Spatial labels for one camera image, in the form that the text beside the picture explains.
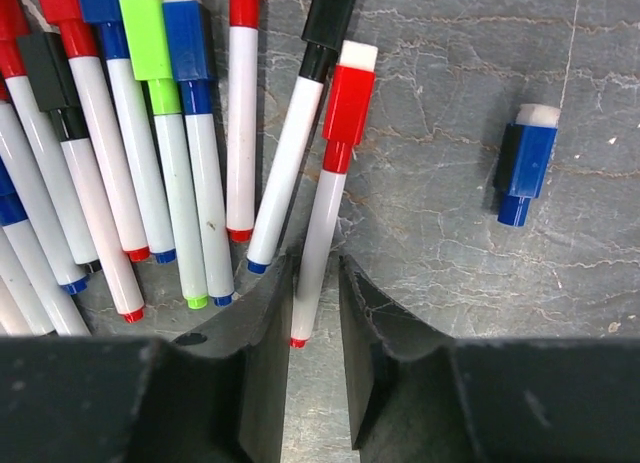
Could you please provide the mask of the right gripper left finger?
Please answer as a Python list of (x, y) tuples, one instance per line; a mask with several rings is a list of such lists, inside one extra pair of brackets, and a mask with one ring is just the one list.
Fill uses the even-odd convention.
[(7, 337), (5, 462), (277, 462), (294, 259), (173, 341)]

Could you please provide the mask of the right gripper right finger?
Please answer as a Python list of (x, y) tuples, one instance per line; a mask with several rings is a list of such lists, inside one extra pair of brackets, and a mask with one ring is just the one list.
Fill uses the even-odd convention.
[(352, 447), (364, 462), (635, 462), (635, 338), (455, 338), (348, 255), (339, 298)]

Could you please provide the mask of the red cap marker with eraser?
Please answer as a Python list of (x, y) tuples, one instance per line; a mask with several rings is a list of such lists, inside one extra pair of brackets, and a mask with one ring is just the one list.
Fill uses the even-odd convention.
[(345, 41), (323, 125), (326, 140), (293, 300), (290, 346), (310, 339), (354, 147), (360, 144), (375, 82), (378, 48)]

